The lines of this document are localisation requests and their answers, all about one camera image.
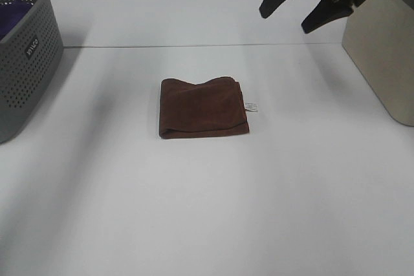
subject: towel tag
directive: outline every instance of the towel tag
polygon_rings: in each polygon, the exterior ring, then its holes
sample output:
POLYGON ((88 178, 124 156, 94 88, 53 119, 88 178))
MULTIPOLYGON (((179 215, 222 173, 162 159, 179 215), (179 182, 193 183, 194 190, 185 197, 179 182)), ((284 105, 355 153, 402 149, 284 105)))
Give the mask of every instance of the towel tag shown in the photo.
POLYGON ((245 110, 251 112, 259 112, 259 107, 256 103, 245 103, 245 110))

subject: brown towel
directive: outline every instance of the brown towel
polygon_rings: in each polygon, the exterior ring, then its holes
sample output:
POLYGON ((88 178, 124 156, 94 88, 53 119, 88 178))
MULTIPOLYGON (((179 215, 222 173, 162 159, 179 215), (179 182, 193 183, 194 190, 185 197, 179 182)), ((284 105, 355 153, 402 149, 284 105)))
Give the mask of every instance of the brown towel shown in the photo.
POLYGON ((240 84, 229 77, 194 85, 161 83, 160 136, 200 138, 249 132, 240 84))

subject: white surface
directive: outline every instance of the white surface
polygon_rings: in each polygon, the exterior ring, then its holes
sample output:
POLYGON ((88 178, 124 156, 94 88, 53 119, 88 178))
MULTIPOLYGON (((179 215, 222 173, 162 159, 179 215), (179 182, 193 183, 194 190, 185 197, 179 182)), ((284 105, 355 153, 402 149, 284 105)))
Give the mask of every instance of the white surface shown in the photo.
POLYGON ((320 0, 289 0, 269 19, 262 0, 52 0, 67 46, 340 43, 345 20, 305 35, 320 0))
POLYGON ((412 276, 413 153, 340 45, 66 50, 0 145, 0 275, 412 276), (162 79, 224 75, 251 134, 158 137, 162 79))

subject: basket logo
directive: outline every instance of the basket logo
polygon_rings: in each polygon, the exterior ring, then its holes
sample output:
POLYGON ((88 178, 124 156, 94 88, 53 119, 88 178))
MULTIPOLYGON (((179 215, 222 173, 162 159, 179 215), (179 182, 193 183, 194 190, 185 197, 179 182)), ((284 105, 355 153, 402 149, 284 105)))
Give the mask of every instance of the basket logo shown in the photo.
POLYGON ((37 35, 34 35, 33 39, 30 41, 29 45, 27 46, 25 50, 25 54, 27 59, 32 58, 33 54, 39 47, 39 39, 37 35))

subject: white table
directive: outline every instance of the white table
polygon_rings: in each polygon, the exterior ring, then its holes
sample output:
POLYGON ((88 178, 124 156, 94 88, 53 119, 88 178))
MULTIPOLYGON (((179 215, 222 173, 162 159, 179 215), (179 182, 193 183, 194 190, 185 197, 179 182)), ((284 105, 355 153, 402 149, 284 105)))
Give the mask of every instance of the white table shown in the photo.
POLYGON ((412 276, 413 154, 340 44, 67 49, 0 145, 0 274, 412 276), (162 79, 217 76, 251 133, 160 139, 162 79))

